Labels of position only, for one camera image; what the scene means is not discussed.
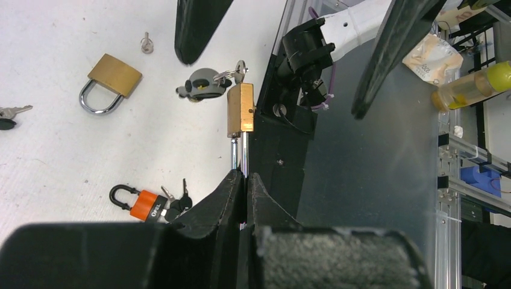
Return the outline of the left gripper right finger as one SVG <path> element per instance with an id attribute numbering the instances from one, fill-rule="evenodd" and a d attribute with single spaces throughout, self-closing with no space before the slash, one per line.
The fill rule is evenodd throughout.
<path id="1" fill-rule="evenodd" d="M 400 231 L 305 227 L 247 180 L 250 288 L 432 288 L 424 260 Z"/>

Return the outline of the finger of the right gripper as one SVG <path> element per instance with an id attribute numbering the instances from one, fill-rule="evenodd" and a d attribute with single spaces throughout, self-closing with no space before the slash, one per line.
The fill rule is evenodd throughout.
<path id="1" fill-rule="evenodd" d="M 209 43 L 232 0 L 177 2 L 174 48 L 185 65 L 195 63 Z"/>
<path id="2" fill-rule="evenodd" d="M 445 1 L 392 1 L 375 38 L 351 107 L 355 119 L 369 111 L 387 75 L 430 32 Z"/>

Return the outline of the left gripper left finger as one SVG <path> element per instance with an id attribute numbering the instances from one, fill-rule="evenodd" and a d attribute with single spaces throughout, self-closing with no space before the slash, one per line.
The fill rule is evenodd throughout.
<path id="1" fill-rule="evenodd" d="M 244 177 L 170 223 L 39 223 L 1 247 L 2 288 L 235 288 Z"/>

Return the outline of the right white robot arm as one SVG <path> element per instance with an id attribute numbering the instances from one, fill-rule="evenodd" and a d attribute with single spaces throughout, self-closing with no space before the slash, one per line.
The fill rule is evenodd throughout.
<path id="1" fill-rule="evenodd" d="M 326 66 L 354 48 L 374 40 L 375 45 L 353 100 L 351 113 L 363 119 L 387 75 L 429 33 L 445 1 L 362 1 L 345 10 L 310 20 L 282 37 L 286 57 L 295 74 L 309 65 L 301 56 Z M 178 1 L 174 49 L 181 63 L 195 63 L 224 18 L 231 1 Z"/>

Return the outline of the large brass padlock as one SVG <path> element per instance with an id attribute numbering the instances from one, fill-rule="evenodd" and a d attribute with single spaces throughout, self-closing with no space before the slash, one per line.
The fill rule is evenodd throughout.
<path id="1" fill-rule="evenodd" d="M 106 115 L 113 112 L 128 98 L 143 78 L 143 74 L 127 63 L 110 54 L 104 54 L 87 75 L 88 82 L 81 89 L 79 102 L 81 107 L 94 115 Z M 115 99 L 106 108 L 94 109 L 87 103 L 90 90 L 96 84 L 116 94 Z"/>

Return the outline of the yellow padlock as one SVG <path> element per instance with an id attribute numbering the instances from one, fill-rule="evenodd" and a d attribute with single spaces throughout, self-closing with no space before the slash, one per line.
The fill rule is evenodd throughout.
<path id="1" fill-rule="evenodd" d="M 17 125 L 14 121 L 16 115 L 31 110 L 32 108 L 32 105 L 23 107 L 1 107 L 1 131 L 13 129 Z"/>

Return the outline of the orange black padlock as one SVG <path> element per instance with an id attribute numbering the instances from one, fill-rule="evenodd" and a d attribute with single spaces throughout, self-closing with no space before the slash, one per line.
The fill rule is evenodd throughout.
<path id="1" fill-rule="evenodd" d="M 117 199 L 116 193 L 120 191 L 126 191 L 137 196 L 133 206 Z M 132 217 L 148 223 L 155 223 L 160 220 L 166 209 L 165 206 L 169 201 L 166 196 L 155 194 L 147 190 L 139 191 L 134 187 L 123 184 L 115 185 L 110 190 L 109 200 L 117 207 L 129 211 Z"/>

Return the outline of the small brass padlock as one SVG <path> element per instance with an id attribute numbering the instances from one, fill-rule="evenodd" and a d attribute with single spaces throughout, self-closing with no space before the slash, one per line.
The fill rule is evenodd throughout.
<path id="1" fill-rule="evenodd" d="M 254 86 L 242 82 L 227 93 L 227 136 L 231 141 L 231 168 L 249 175 L 249 133 L 254 131 Z"/>

